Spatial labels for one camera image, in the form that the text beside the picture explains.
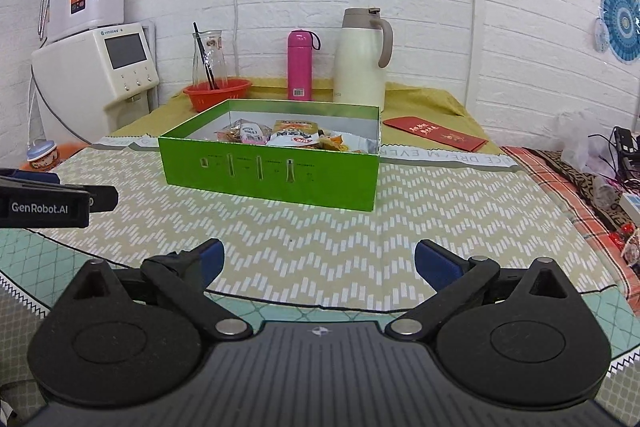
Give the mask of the small jar with blue lid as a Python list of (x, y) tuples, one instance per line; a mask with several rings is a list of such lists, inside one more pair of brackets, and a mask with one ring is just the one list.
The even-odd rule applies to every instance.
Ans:
[(52, 140), (39, 140), (27, 147), (27, 164), (37, 171), (54, 167), (60, 159), (58, 146)]

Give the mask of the red envelope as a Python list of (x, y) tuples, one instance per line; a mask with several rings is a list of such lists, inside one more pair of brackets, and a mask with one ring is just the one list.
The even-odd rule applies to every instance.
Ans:
[(476, 152), (486, 143), (486, 139), (477, 138), (463, 132), (452, 130), (434, 124), (434, 122), (420, 117), (404, 116), (390, 118), (383, 121), (385, 126), (400, 130), (433, 142), (447, 145), (463, 152)]

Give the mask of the pink water bottle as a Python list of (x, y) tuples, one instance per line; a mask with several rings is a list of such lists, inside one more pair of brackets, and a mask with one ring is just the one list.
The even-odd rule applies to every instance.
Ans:
[(292, 101), (312, 99), (312, 57), (321, 49), (321, 40), (313, 31), (296, 29), (288, 35), (286, 83)]

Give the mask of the clear glass carafe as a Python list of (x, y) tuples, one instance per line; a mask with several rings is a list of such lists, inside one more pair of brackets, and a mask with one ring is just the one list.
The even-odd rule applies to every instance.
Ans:
[[(226, 60), (224, 59), (224, 50), (222, 49), (222, 31), (221, 30), (200, 30), (200, 35), (204, 44), (207, 55), (208, 64), (215, 76), (217, 87), (224, 87), (227, 83), (228, 72)], [(192, 84), (207, 82), (204, 72), (203, 63), (201, 62), (200, 52), (196, 44), (194, 31), (193, 37), (193, 61), (192, 61)]]

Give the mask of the blue wall decoration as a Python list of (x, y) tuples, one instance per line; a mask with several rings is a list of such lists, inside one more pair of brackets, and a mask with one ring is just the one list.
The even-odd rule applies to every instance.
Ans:
[(593, 45), (599, 53), (611, 51), (622, 63), (639, 58), (639, 0), (600, 0), (593, 25)]

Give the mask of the cream thermos jug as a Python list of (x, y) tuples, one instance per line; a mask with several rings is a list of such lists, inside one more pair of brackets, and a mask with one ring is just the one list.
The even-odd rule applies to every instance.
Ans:
[(383, 110), (393, 45), (393, 28), (380, 8), (346, 9), (334, 56), (333, 101)]

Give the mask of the red plastic basket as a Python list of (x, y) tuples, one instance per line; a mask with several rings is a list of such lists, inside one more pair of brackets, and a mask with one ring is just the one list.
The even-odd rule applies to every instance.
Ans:
[(252, 83), (242, 78), (230, 78), (224, 87), (210, 89), (207, 82), (192, 84), (185, 87), (182, 92), (189, 98), (196, 113), (214, 107), (232, 98), (246, 98)]

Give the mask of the clear plastic bag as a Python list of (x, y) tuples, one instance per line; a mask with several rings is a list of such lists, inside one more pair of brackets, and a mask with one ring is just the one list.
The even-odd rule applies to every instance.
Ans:
[(554, 135), (560, 143), (561, 159), (578, 172), (616, 177), (615, 161), (608, 151), (605, 129), (588, 109), (559, 113), (554, 121)]

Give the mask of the pink snack packet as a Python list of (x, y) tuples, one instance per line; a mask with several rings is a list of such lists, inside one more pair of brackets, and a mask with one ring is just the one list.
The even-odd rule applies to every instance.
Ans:
[(241, 119), (235, 125), (236, 141), (248, 145), (266, 145), (272, 130), (264, 124)]

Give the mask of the green cardboard box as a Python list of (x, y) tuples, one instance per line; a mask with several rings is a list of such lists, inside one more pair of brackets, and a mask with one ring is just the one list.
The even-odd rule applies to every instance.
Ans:
[[(277, 120), (318, 124), (329, 136), (352, 133), (378, 141), (378, 155), (320, 150), (299, 136), (297, 145), (236, 141), (241, 120), (268, 126)], [(380, 110), (375, 106), (237, 98), (178, 124), (158, 138), (169, 184), (218, 193), (370, 211), (380, 163)]]

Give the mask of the olive yellow cloth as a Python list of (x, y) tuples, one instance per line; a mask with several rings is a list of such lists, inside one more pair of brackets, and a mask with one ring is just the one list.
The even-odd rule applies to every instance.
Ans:
[[(263, 100), (285, 100), (288, 90), (284, 78), (250, 78), (252, 87), (248, 90), (249, 98)], [(314, 80), (314, 101), (332, 102), (333, 81), (331, 79)], [(112, 131), (111, 136), (159, 136), (176, 127), (183, 121), (195, 116), (190, 98), (182, 91), (174, 94), (165, 104), (153, 110), (132, 124)], [(405, 86), (388, 82), (385, 91), (385, 108), (381, 121), (404, 116), (420, 117), (434, 122), (440, 127), (456, 130), (468, 135), (485, 139), (487, 142), (480, 148), (482, 154), (500, 155), (502, 150), (491, 142), (482, 126), (471, 116), (451, 93), (434, 88)], [(392, 145), (410, 145), (424, 150), (454, 150), (451, 146), (442, 145), (418, 136), (393, 129), (382, 124), (382, 143)]]

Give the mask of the black straw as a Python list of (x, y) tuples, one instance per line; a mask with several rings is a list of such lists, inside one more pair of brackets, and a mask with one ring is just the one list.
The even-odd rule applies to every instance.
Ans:
[(215, 76), (212, 73), (212, 70), (210, 69), (210, 66), (208, 64), (204, 44), (200, 35), (200, 31), (198, 30), (198, 24), (196, 22), (193, 22), (193, 29), (194, 29), (196, 44), (198, 45), (198, 52), (200, 52), (201, 62), (203, 63), (204, 72), (206, 74), (207, 82), (209, 84), (209, 89), (217, 90), (218, 87), (216, 85)]

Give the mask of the white water dispenser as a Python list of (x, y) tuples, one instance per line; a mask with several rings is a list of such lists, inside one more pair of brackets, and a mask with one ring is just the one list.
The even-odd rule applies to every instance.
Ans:
[(160, 85), (151, 23), (87, 30), (32, 52), (44, 136), (94, 143), (148, 115)]

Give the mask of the cracker snack packet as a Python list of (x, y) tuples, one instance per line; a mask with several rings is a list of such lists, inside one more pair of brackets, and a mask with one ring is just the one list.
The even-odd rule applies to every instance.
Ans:
[(318, 124), (302, 120), (277, 120), (273, 126), (275, 134), (312, 135), (318, 132)]

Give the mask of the silver snack packet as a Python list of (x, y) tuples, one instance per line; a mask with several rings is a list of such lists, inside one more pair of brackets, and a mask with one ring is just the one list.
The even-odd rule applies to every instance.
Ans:
[(376, 140), (347, 132), (341, 133), (341, 139), (340, 149), (342, 152), (378, 155), (378, 141)]

